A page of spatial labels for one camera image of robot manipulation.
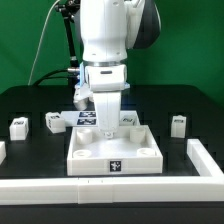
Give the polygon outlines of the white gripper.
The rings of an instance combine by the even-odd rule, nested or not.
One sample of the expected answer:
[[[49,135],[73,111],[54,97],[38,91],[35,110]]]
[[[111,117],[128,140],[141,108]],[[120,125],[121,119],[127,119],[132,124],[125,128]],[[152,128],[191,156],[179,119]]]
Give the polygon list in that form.
[[[98,127],[106,139],[112,139],[119,127],[121,93],[94,93],[94,106],[98,119]]]

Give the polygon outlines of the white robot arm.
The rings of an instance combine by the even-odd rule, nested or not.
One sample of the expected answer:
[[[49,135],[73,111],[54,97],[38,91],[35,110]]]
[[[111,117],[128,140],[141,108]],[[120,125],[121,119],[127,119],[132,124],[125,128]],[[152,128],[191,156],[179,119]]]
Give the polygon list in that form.
[[[84,52],[74,103],[84,110],[87,99],[93,99],[98,128],[105,137],[111,138],[119,127],[127,51],[151,46],[160,31],[154,0],[81,0]]]

